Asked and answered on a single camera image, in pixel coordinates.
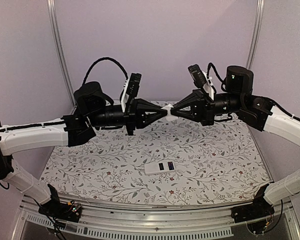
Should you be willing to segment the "purple AAA battery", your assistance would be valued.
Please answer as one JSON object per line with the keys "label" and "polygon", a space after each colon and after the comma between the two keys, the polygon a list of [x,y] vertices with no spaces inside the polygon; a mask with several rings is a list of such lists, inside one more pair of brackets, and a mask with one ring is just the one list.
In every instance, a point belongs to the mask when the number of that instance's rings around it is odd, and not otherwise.
{"label": "purple AAA battery", "polygon": [[167,164],[168,164],[168,168],[169,168],[170,171],[175,169],[173,162],[168,162]]}

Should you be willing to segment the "white remote control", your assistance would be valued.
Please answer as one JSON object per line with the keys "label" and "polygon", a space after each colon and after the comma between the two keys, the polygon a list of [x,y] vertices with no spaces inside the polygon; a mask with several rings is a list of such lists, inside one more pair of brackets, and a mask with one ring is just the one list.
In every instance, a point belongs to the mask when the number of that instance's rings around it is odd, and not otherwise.
{"label": "white remote control", "polygon": [[155,175],[155,174],[164,174],[164,173],[170,173],[174,172],[176,170],[175,164],[174,165],[174,170],[169,170],[168,167],[168,162],[173,162],[173,161],[161,161],[161,162],[153,162],[153,163],[148,163],[144,165],[144,173],[146,175]]}

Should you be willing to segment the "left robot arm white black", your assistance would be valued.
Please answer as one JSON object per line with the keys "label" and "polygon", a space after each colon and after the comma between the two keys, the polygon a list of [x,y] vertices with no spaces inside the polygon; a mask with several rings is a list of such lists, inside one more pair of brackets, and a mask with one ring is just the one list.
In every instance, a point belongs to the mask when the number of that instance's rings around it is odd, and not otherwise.
{"label": "left robot arm white black", "polygon": [[77,108],[73,114],[47,122],[24,125],[2,125],[0,122],[0,181],[16,187],[32,197],[53,216],[64,213],[57,191],[40,183],[24,170],[13,154],[44,147],[75,147],[84,145],[100,129],[125,127],[128,135],[167,116],[166,109],[143,99],[137,99],[139,84],[131,84],[125,106],[115,105],[96,82],[83,84],[74,93]]}

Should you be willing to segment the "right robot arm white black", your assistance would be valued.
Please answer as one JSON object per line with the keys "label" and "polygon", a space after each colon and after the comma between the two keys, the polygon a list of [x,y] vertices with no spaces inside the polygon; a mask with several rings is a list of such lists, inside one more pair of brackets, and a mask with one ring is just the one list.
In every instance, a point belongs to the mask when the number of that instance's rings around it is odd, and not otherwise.
{"label": "right robot arm white black", "polygon": [[196,89],[173,105],[171,115],[211,126],[216,116],[234,113],[248,126],[300,147],[300,118],[271,98],[253,95],[254,74],[251,70],[228,66],[225,78],[220,81],[223,93],[207,90],[210,74],[203,73],[197,64],[189,66],[188,71]]}

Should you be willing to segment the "floral patterned table mat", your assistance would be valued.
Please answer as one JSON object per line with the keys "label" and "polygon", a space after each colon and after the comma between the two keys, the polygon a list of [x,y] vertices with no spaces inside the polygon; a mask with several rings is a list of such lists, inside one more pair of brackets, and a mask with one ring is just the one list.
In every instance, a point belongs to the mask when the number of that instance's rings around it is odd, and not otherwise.
{"label": "floral patterned table mat", "polygon": [[250,201],[272,181],[247,125],[162,118],[129,136],[99,130],[88,143],[56,147],[40,180],[59,194],[142,205]]}

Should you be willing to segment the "aluminium front rail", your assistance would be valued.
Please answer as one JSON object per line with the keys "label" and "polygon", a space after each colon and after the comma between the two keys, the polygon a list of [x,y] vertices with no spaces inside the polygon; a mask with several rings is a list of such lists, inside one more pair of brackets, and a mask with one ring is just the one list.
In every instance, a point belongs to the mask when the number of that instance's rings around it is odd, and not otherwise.
{"label": "aluminium front rail", "polygon": [[257,233],[264,222],[257,218],[235,222],[232,209],[241,202],[216,205],[140,205],[61,194],[60,200],[82,205],[79,222],[65,222],[61,234],[39,214],[25,196],[17,211],[14,240],[300,240],[300,225],[289,199],[275,205],[269,228]]}

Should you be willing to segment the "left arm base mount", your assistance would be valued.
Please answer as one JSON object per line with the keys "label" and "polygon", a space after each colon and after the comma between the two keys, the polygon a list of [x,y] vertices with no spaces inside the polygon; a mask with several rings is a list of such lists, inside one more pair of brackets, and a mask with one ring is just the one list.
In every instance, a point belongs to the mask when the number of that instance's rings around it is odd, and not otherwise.
{"label": "left arm base mount", "polygon": [[47,203],[39,204],[38,212],[58,220],[78,223],[82,214],[82,205],[74,200],[67,203],[60,202],[57,190],[50,184],[47,186],[50,190],[50,200]]}

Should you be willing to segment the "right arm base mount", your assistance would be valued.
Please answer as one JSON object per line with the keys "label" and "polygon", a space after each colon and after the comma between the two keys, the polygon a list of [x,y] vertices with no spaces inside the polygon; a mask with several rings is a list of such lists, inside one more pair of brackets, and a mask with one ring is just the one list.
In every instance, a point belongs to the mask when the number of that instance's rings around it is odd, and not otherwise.
{"label": "right arm base mount", "polygon": [[[252,221],[259,218],[271,217],[275,210],[271,204],[264,199],[266,188],[270,184],[263,185],[256,193],[252,203],[245,204],[231,209],[231,217],[235,223]],[[256,235],[264,234],[270,225],[269,220],[249,223],[248,230]]]}

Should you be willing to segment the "right aluminium frame post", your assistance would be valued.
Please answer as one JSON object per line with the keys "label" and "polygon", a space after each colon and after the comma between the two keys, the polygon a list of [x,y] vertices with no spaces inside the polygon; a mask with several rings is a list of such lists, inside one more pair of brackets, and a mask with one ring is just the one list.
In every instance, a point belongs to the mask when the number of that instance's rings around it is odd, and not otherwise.
{"label": "right aluminium frame post", "polygon": [[250,43],[247,61],[245,65],[245,67],[249,70],[252,69],[254,58],[257,51],[258,41],[259,41],[262,22],[263,22],[264,9],[265,9],[265,0],[258,0],[256,5],[252,38],[251,38],[251,43]]}

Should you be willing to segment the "aluminium frame post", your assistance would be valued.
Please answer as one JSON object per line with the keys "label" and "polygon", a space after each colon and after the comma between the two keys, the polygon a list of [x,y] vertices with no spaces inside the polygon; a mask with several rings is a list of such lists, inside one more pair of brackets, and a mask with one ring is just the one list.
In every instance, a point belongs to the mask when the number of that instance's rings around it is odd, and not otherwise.
{"label": "aluminium frame post", "polygon": [[76,103],[73,95],[74,89],[71,82],[71,78],[70,78],[70,74],[68,71],[68,66],[67,66],[67,62],[63,50],[62,38],[61,38],[60,29],[58,25],[56,4],[54,0],[47,0],[46,2],[47,2],[47,10],[48,10],[48,15],[49,15],[49,20],[50,20],[50,25],[52,30],[52,37],[55,44],[55,50],[56,50],[62,78],[64,81],[65,89],[67,91],[71,105],[75,107]]}
{"label": "aluminium frame post", "polygon": [[256,5],[252,38],[251,38],[251,43],[250,43],[247,61],[245,65],[245,67],[249,70],[252,69],[254,58],[257,51],[258,41],[259,41],[262,22],[263,22],[264,9],[265,9],[265,0],[258,0]]}

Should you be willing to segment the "left aluminium frame post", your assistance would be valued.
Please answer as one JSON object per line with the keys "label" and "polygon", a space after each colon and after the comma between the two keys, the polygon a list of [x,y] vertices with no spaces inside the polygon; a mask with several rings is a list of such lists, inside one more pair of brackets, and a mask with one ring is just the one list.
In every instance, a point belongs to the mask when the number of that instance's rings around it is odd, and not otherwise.
{"label": "left aluminium frame post", "polygon": [[50,25],[52,30],[52,37],[55,44],[55,50],[56,50],[62,78],[64,81],[65,89],[67,91],[71,105],[75,107],[76,103],[73,95],[74,89],[71,82],[71,78],[70,78],[70,74],[68,71],[68,66],[67,66],[67,62],[63,50],[62,38],[61,38],[60,29],[58,25],[56,4],[54,0],[47,0],[46,2],[47,2],[47,10],[48,10],[48,15],[49,15],[49,20],[50,20]]}

